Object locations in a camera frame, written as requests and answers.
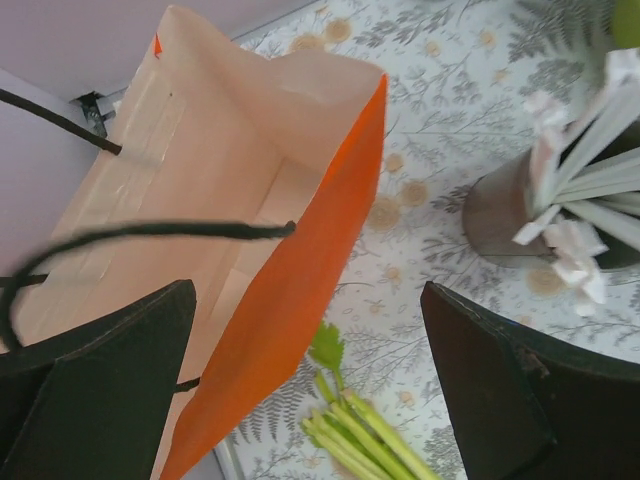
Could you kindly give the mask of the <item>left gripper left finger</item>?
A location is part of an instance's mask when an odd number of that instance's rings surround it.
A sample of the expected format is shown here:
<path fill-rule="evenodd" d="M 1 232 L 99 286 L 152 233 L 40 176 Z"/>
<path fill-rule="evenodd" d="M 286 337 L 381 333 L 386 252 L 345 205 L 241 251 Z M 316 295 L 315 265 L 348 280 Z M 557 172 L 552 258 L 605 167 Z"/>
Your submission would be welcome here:
<path fill-rule="evenodd" d="M 150 478 L 195 309 L 179 280 L 2 354 L 2 478 Z"/>

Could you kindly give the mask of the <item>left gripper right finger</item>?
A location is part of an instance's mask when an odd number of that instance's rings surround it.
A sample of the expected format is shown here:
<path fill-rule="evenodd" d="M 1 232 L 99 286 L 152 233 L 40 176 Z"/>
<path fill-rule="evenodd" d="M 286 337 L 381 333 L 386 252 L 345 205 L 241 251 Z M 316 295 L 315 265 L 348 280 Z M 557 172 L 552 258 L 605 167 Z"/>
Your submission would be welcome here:
<path fill-rule="evenodd" d="M 639 366 L 434 283 L 421 309 L 470 479 L 636 479 Z"/>

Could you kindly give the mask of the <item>orange paper bag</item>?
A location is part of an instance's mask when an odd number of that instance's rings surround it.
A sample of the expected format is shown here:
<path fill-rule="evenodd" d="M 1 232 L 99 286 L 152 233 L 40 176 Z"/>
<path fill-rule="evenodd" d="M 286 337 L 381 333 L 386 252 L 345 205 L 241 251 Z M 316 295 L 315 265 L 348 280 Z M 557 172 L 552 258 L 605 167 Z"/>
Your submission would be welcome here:
<path fill-rule="evenodd" d="M 1 356 L 179 280 L 196 309 L 148 479 L 179 479 L 296 371 L 375 197 L 386 74 L 267 59 L 165 11 L 51 243 L 1 297 Z"/>

